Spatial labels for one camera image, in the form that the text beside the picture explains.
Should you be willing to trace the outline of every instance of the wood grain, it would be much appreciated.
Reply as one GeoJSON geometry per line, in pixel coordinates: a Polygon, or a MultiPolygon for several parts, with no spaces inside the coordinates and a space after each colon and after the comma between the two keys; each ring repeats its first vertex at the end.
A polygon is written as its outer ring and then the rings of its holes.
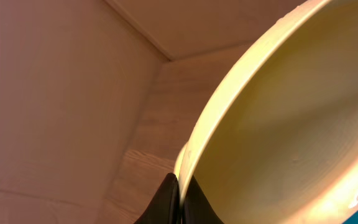
{"type": "Polygon", "coordinates": [[[258,39],[305,0],[105,0],[172,60],[258,39]]]}
{"type": "Polygon", "coordinates": [[[212,92],[248,45],[165,64],[152,85],[97,224],[133,223],[187,142],[212,92]]]}
{"type": "Polygon", "coordinates": [[[0,192],[0,224],[91,224],[97,214],[96,209],[0,192]]]}
{"type": "Polygon", "coordinates": [[[165,61],[105,2],[0,0],[0,190],[98,208],[165,61]]]}

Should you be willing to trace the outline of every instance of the wooden surface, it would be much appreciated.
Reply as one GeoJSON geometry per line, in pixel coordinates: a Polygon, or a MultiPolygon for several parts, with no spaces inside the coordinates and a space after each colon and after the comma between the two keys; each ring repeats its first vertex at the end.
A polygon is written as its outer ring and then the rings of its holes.
{"type": "Polygon", "coordinates": [[[105,0],[166,56],[251,43],[305,0],[105,0]]]}
{"type": "Polygon", "coordinates": [[[0,224],[93,224],[98,211],[0,191],[0,224]]]}
{"type": "Polygon", "coordinates": [[[168,172],[209,97],[247,50],[242,45],[165,64],[149,98],[97,224],[133,223],[168,172]]]}
{"type": "Polygon", "coordinates": [[[164,61],[103,1],[0,0],[0,210],[98,208],[164,61]]]}

